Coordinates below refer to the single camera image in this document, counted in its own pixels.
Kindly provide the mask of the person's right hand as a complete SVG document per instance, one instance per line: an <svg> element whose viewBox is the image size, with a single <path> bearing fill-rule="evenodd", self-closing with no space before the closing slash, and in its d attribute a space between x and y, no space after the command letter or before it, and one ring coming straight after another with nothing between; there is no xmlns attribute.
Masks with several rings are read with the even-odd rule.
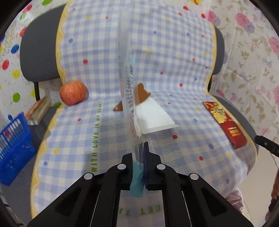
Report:
<svg viewBox="0 0 279 227"><path fill-rule="evenodd" d="M278 195L279 195L279 170L277 170L276 177L274 180L273 188L272 188L272 201L271 204L269 205L269 210L265 216L265 221L268 221L270 218L270 214L275 206L276 201L278 200Z"/></svg>

